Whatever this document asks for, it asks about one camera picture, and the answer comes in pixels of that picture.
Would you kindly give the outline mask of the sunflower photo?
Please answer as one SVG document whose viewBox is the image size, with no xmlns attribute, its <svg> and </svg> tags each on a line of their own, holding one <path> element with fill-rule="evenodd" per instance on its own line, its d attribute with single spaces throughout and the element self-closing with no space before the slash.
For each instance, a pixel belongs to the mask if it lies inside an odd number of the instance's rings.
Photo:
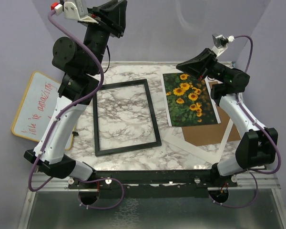
<svg viewBox="0 0 286 229">
<path fill-rule="evenodd" d="M 185 73 L 164 73 L 162 87 L 168 124 L 171 127 L 215 125 L 221 123 L 210 85 Z"/>
</svg>

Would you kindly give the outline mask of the white mat board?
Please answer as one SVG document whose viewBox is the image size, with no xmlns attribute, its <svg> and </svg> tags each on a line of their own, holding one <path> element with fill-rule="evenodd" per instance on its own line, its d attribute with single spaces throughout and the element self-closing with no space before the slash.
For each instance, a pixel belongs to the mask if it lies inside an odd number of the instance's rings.
<svg viewBox="0 0 286 229">
<path fill-rule="evenodd" d="M 210 164 L 218 162 L 226 144 L 240 136 L 226 112 L 211 100 L 210 91 L 217 82 L 167 73 L 161 83 L 167 116 L 164 141 Z"/>
</svg>

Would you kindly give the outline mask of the black picture frame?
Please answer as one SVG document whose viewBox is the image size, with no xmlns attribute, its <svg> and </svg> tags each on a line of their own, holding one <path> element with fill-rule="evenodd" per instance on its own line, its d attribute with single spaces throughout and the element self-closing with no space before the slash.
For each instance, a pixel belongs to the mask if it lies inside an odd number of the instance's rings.
<svg viewBox="0 0 286 229">
<path fill-rule="evenodd" d="M 103 85 L 92 107 L 96 157 L 162 145 L 146 79 Z"/>
</svg>

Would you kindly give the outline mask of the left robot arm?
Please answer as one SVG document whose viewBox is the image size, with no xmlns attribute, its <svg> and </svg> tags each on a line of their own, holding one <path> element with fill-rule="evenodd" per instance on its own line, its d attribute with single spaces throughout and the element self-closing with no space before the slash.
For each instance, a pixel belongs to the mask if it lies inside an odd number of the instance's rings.
<svg viewBox="0 0 286 229">
<path fill-rule="evenodd" d="M 126 8 L 125 0 L 111 0 L 92 8 L 88 8 L 83 0 L 61 0 L 51 6 L 48 19 L 64 34 L 53 46 L 52 65 L 62 70 L 64 76 L 53 115 L 41 141 L 24 153 L 25 159 L 39 165 L 50 177 L 77 178 L 85 188 L 95 184 L 93 169 L 66 156 L 65 146 L 79 117 L 103 84 L 103 55 L 108 39 L 120 38 L 124 34 Z M 54 15 L 60 14 L 86 27 L 83 41 L 53 19 Z"/>
</svg>

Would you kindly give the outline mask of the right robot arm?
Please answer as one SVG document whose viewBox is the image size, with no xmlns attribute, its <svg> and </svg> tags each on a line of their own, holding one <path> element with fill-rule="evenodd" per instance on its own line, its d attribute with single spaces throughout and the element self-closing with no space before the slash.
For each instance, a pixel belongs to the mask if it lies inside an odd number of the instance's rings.
<svg viewBox="0 0 286 229">
<path fill-rule="evenodd" d="M 219 187 L 226 182 L 226 176 L 246 170 L 256 171 L 256 167 L 270 165 L 275 161 L 276 168 L 265 174 L 276 173 L 281 167 L 281 155 L 277 148 L 278 132 L 258 121 L 240 97 L 250 76 L 219 63 L 216 53 L 209 48 L 178 64 L 176 68 L 197 80 L 209 76 L 219 81 L 213 85 L 210 97 L 227 113 L 241 137 L 235 156 L 214 166 L 215 172 L 209 175 L 210 183 Z"/>
</svg>

